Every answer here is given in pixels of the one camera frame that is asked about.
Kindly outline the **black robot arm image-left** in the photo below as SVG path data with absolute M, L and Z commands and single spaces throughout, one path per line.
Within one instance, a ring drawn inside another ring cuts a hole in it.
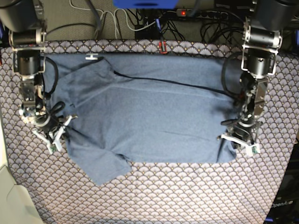
M 13 71 L 21 77 L 21 119 L 37 128 L 36 136 L 53 143 L 64 132 L 64 124 L 56 117 L 64 103 L 52 109 L 46 106 L 58 82 L 58 67 L 44 56 L 47 22 L 42 4 L 39 0 L 2 0 L 0 20 L 8 28 Z

